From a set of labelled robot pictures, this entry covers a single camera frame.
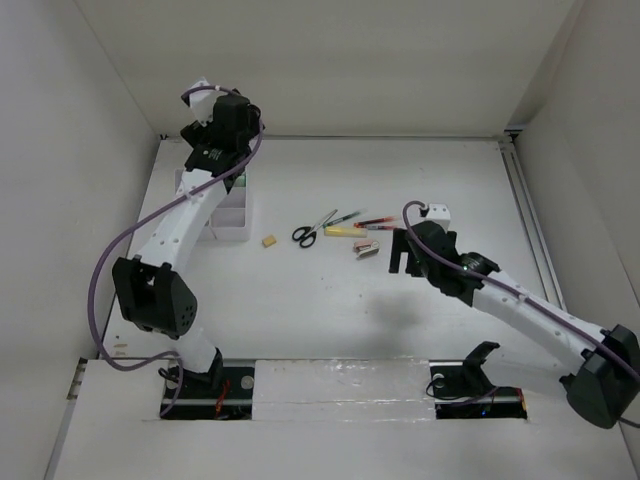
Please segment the green highlighter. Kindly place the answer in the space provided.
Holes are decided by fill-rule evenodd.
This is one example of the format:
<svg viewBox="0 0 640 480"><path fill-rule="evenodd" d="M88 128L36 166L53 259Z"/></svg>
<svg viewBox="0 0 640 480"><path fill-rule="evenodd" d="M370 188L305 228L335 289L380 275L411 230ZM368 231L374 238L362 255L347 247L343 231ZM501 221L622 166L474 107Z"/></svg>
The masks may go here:
<svg viewBox="0 0 640 480"><path fill-rule="evenodd" d="M247 185L247 174L243 173L236 179L234 186L238 188L245 188L246 185Z"/></svg>

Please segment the yellow highlighter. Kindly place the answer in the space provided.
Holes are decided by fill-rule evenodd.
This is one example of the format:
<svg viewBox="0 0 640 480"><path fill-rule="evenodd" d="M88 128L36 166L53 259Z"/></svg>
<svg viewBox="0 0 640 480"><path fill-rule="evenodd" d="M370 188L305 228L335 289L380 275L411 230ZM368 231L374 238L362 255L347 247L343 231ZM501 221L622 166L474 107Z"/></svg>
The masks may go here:
<svg viewBox="0 0 640 480"><path fill-rule="evenodd" d="M368 236L368 230L357 227L327 226L324 228L324 234L326 236L339 238L366 238Z"/></svg>

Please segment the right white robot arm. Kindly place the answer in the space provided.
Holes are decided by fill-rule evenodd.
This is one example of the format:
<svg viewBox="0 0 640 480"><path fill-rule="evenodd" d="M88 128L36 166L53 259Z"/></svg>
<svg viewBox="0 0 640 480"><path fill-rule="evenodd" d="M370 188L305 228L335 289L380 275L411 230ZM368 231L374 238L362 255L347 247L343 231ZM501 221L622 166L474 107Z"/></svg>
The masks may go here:
<svg viewBox="0 0 640 480"><path fill-rule="evenodd" d="M639 340L623 325L606 329L531 294L497 263L460 253L457 234L433 221L393 232L389 271L424 277L442 294L487 313L542 346L561 365L558 383L587 422L610 429L624 422L639 393Z"/></svg>

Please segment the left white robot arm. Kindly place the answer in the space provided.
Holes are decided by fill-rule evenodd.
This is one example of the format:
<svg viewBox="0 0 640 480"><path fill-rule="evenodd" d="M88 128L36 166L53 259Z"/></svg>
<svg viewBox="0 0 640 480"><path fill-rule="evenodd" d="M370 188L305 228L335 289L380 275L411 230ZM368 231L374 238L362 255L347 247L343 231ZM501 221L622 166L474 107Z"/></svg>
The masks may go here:
<svg viewBox="0 0 640 480"><path fill-rule="evenodd" d="M223 357L195 324L198 301L182 275L203 235L223 240L248 237L248 158L263 129L257 106L236 90L213 95L211 86L194 86L182 97L195 121L182 138L191 146L179 182L177 206L163 214L149 240L112 268L123 318L138 329L169 338L183 368L165 372L201 396L222 387Z"/></svg>

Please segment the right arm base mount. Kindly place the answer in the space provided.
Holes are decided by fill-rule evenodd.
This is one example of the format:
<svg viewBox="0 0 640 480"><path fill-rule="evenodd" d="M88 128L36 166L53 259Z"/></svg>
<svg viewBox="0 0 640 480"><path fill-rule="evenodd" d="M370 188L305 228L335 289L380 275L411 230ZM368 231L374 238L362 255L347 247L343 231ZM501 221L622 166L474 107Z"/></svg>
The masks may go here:
<svg viewBox="0 0 640 480"><path fill-rule="evenodd" d="M431 377L425 394L434 400L437 420L528 419L522 390L495 386L482 370L499 347L484 341L464 359L428 362Z"/></svg>

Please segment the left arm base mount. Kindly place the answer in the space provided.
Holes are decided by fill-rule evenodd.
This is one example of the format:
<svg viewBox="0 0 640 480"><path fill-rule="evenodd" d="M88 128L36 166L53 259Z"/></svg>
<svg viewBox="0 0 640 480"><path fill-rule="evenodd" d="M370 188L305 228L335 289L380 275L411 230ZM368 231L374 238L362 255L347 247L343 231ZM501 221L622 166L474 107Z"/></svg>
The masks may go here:
<svg viewBox="0 0 640 480"><path fill-rule="evenodd" d="M254 360L225 360L214 384L185 376L178 397L163 420L244 421L252 419Z"/></svg>

